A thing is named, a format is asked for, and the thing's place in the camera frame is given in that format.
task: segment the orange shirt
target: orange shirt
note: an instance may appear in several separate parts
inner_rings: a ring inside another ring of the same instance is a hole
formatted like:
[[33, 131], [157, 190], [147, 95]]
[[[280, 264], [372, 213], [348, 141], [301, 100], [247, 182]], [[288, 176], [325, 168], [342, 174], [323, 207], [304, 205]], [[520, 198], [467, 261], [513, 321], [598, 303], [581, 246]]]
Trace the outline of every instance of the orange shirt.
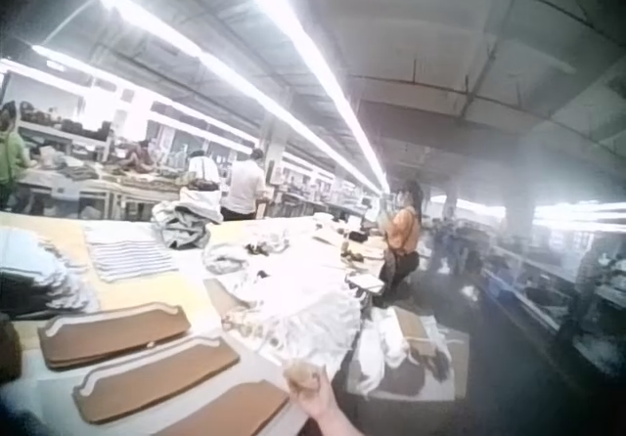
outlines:
[[410, 206], [403, 208], [395, 215], [387, 226], [387, 244], [400, 255], [414, 252], [418, 248], [420, 238], [420, 220], [415, 209]]

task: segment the ceiling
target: ceiling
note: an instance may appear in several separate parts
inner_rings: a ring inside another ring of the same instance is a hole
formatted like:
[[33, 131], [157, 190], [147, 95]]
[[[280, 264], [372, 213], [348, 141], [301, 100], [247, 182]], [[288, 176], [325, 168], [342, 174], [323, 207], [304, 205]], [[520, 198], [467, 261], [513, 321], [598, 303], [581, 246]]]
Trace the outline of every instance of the ceiling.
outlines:
[[[254, 101], [86, 0], [32, 0], [15, 36], [114, 70], [258, 133]], [[289, 108], [371, 180], [335, 106], [253, 0], [133, 0]], [[626, 177], [624, 0], [291, 0], [391, 182], [502, 203], [619, 198]], [[333, 168], [291, 132], [290, 151]]]

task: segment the green shirt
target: green shirt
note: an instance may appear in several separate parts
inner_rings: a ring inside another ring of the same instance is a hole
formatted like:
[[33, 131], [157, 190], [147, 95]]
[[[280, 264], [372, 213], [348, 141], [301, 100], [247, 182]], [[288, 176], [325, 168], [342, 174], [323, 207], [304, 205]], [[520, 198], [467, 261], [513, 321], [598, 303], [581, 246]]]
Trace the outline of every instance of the green shirt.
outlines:
[[28, 164], [26, 146], [18, 132], [0, 132], [0, 184], [18, 180]]

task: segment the hand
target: hand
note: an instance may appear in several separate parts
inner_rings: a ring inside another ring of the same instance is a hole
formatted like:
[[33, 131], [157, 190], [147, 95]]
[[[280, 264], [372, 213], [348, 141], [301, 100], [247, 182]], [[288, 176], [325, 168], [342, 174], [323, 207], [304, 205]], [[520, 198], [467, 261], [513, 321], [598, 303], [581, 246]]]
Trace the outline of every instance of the hand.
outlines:
[[337, 410], [335, 393], [326, 374], [326, 368], [316, 373], [318, 390], [302, 389], [290, 386], [291, 398], [308, 414], [311, 418], [320, 420]]

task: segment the gray floor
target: gray floor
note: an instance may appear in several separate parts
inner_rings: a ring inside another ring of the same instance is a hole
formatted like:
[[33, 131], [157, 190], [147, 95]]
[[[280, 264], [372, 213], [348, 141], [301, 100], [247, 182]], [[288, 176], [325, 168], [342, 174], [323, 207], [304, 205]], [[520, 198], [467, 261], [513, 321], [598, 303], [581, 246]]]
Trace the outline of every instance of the gray floor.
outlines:
[[469, 333], [469, 387], [455, 404], [367, 401], [342, 392], [337, 398], [369, 435], [594, 434], [613, 427], [619, 394], [568, 350], [557, 350], [515, 304], [484, 293], [471, 302], [460, 292], [474, 278], [417, 273], [401, 301], [431, 310], [441, 324]]

